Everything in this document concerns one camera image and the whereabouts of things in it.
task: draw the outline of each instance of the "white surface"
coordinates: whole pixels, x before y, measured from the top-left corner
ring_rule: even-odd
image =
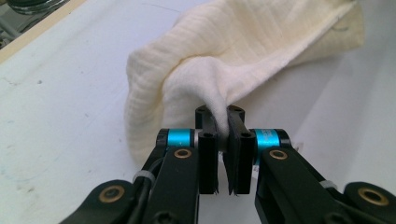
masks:
[[[87,1],[0,65],[0,224],[57,223],[97,185],[139,168],[123,130],[129,52],[204,1]],[[396,193],[396,4],[361,1],[363,48],[278,74],[238,103],[249,128],[283,128],[340,190]],[[259,223],[254,195],[202,196],[200,223]]]

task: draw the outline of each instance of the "metal ring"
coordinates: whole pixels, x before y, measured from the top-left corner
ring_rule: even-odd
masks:
[[[280,161],[283,161],[283,160],[288,158],[288,154],[286,154],[286,152],[281,151],[281,150],[277,150],[277,149],[271,150],[270,151],[270,156],[272,158],[280,160]]]
[[[387,206],[389,204],[388,198],[381,192],[374,189],[360,188],[358,189],[359,195],[367,202],[373,203],[378,206]]]
[[[111,190],[115,190],[114,195],[107,195]],[[118,201],[122,195],[125,193],[125,189],[120,185],[114,185],[107,187],[100,192],[99,200],[102,203],[114,203]]]
[[[186,148],[179,149],[175,152],[175,156],[179,159],[186,159],[191,156],[191,151]]]

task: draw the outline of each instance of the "cream fabric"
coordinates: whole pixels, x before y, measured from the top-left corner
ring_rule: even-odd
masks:
[[[193,128],[206,104],[227,135],[226,106],[288,65],[363,42],[351,0],[215,0],[187,11],[128,60],[126,134],[144,161],[161,128]]]

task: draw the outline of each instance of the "cloth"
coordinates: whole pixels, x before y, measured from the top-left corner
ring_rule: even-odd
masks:
[[[227,136],[226,106],[288,65],[363,42],[352,0],[215,0],[182,14],[166,34],[132,52],[126,134],[144,161],[161,128],[193,128],[207,105]]]

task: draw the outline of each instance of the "folded cloth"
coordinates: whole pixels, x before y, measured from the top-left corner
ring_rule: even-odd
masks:
[[[207,105],[222,136],[226,106],[285,66],[363,42],[353,0],[215,0],[181,15],[166,34],[128,60],[126,134],[144,161],[161,128],[193,128]]]

